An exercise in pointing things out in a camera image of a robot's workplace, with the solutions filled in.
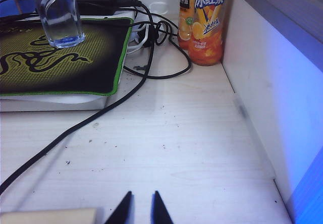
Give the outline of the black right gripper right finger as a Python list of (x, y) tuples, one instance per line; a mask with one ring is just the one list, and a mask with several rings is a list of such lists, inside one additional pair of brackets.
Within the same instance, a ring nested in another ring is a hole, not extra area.
[(153, 224), (174, 223), (158, 191), (152, 195), (150, 220)]

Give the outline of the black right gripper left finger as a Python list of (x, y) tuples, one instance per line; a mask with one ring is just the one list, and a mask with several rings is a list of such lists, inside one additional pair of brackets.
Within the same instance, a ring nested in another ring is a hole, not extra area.
[(128, 191), (123, 197), (117, 208), (109, 216), (109, 218), (104, 222), (105, 224), (124, 224), (127, 222), (130, 206), (131, 206), (132, 192)]

